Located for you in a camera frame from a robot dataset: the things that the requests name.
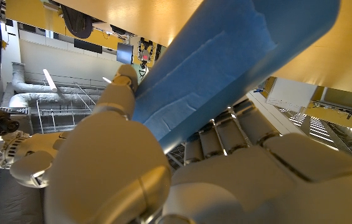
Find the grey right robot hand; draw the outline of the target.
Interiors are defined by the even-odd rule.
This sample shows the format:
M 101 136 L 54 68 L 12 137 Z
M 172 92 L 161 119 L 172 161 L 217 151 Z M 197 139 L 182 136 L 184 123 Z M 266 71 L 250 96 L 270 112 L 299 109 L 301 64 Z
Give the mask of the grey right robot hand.
M 49 184 L 49 169 L 65 142 L 69 131 L 33 134 L 14 146 L 17 151 L 9 168 L 15 180 L 25 186 L 41 189 Z

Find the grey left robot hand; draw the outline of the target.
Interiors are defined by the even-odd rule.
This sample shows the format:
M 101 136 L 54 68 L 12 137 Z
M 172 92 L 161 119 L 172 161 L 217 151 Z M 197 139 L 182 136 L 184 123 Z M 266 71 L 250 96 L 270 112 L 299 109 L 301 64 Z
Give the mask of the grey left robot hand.
M 352 223 L 352 157 L 301 134 L 213 151 L 172 172 L 133 121 L 138 78 L 122 65 L 49 171 L 47 223 Z

